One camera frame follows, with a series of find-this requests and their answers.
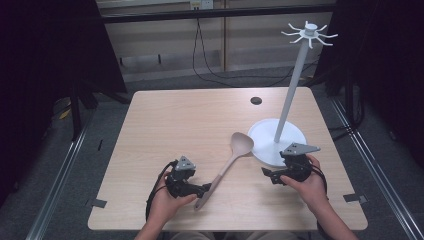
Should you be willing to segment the white utensil rack stand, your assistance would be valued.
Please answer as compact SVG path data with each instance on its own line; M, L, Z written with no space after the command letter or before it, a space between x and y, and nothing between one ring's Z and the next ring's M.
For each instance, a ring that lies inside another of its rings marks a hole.
M278 119L271 118L260 120L248 131L248 136L254 142L252 154L263 164L275 168L283 168L285 166L284 158L280 156L281 151L285 150L292 143L306 144L306 137L303 132L288 121L288 114L294 100L308 50L313 48L314 41L319 42L323 46L331 46L331 43L326 43L324 41L327 35L322 34L326 25L319 28L316 24L306 21L303 28L296 28L291 24L288 24L288 26L293 32L286 33L282 31L282 34L286 36L297 36L297 39L292 41L292 44L300 43L300 49L283 103L281 115Z

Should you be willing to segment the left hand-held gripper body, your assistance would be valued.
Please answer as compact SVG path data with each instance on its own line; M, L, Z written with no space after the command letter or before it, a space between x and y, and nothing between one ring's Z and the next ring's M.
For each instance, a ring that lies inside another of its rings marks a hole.
M196 172L196 165L185 156L181 156L172 164L172 170L168 174L165 183L168 192L174 197L185 197L191 194L204 192L202 186L190 184L188 179Z

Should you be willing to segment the white wall power outlet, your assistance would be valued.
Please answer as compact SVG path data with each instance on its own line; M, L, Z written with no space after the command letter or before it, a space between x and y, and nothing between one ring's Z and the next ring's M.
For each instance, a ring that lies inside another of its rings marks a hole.
M213 0L190 0L191 10L211 10L214 8Z

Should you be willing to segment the black horizontal bar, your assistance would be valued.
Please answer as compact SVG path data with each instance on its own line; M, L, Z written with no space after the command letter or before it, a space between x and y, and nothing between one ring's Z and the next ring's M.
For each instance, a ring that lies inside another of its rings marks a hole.
M221 17L245 17L245 16L261 16L261 15L280 15L280 14L323 13L323 12L333 12L335 9L336 9L335 4L318 4L318 5L255 7L255 8L228 8L228 9L214 9L214 10L185 10L185 11L158 12L158 13L102 15L101 20L105 24L112 24L112 23L132 23L132 22L150 22L150 21L167 21L167 20L221 18Z

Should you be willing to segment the wooden table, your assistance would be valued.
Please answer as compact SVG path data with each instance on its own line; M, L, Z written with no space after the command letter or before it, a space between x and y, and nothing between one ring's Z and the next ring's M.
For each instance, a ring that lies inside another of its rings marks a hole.
M158 174L186 156L197 169L194 184L211 182L231 156L230 138L267 118L276 118L286 89L232 88L139 91L132 99L98 199L92 230L138 230ZM262 103L253 105L252 97ZM235 161L205 206L180 209L168 231L306 231L317 221L295 190L274 185L252 155Z

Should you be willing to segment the person's left hand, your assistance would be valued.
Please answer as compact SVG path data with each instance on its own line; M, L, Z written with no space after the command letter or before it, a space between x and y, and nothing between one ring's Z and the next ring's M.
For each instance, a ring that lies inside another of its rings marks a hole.
M195 194L185 197L174 198L166 187L165 180L169 174L166 171L160 178L159 183L153 191L154 196L150 206L149 216L146 222L162 222L164 225L171 220L178 210L197 199Z

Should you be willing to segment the black metal stand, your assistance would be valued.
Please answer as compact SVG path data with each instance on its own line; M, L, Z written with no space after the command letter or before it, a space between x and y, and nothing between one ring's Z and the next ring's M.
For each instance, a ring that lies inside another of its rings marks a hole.
M129 104L130 100L120 96L117 92L89 80L75 80L70 84L69 88L70 110L72 113L73 136L72 140L76 141L82 134L83 124L81 120L80 105L88 110L96 109L98 101L94 96L95 93L101 93L121 104Z

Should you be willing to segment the person's right hand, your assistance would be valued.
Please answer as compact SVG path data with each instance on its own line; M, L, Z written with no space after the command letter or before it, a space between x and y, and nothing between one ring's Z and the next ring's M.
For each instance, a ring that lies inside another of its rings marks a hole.
M311 175L306 180L298 182L288 176L281 176L280 179L299 193L316 218L321 218L331 209L331 205L321 177L319 161L311 154L307 154L306 157L312 164Z

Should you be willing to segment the beige silicone spoon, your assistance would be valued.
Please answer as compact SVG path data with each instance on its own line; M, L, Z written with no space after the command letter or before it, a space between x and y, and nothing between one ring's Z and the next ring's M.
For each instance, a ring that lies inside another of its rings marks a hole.
M224 167L215 177L211 183L211 187L194 205L194 210L199 211L212 196L214 191L217 189L219 183L223 179L225 173L229 170L231 165L242 156L245 156L251 152L254 147L254 141L246 134L241 132L235 132L231 136L230 147L232 155L230 159L225 163Z

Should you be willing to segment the metal floor rail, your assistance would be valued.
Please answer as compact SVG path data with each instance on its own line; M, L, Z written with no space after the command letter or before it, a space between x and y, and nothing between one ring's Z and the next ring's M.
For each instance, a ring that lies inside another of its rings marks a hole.
M75 160L80 152L80 149L86 138L86 134L90 124L92 123L94 110L89 110L87 119L83 122L83 127L76 139L71 142L68 152L63 159L63 163L58 171L58 174L53 182L53 185L47 195L42 208L38 212L29 233L25 240L43 240L45 232L52 219L58 201L62 195L66 181L71 173Z
M343 124L343 127L346 129L347 134L350 136L362 160L376 181L376 184L378 185L392 212L406 233L408 239L424 240L424 231L418 226L418 222L415 220L410 210L406 207L403 200L395 191L393 185L389 181L383 169L380 167L374 154L366 144L360 132L355 130L354 127L349 123L347 112L342 103L338 99L334 98L331 99L331 102L340 121Z

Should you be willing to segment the person's lap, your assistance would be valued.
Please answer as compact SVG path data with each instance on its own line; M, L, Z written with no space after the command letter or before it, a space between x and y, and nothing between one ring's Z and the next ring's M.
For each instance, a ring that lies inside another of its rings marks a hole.
M166 240L218 240L218 237L213 232L173 232ZM286 231L254 231L225 233L221 240L298 240L298 237Z

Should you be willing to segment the black curtain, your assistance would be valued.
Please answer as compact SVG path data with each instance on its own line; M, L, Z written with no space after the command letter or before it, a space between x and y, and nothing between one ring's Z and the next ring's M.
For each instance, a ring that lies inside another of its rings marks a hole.
M34 158L54 103L125 93L96 0L0 0L0 207Z
M352 81L424 169L424 0L335 0L315 77Z

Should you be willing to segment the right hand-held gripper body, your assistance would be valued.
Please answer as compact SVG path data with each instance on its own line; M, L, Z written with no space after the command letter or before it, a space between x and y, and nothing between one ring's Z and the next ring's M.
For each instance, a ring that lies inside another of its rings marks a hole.
M319 151L317 146L310 146L293 142L285 150L280 152L286 168L281 173L298 182L305 181L312 172L319 174L318 168L311 164L307 153Z

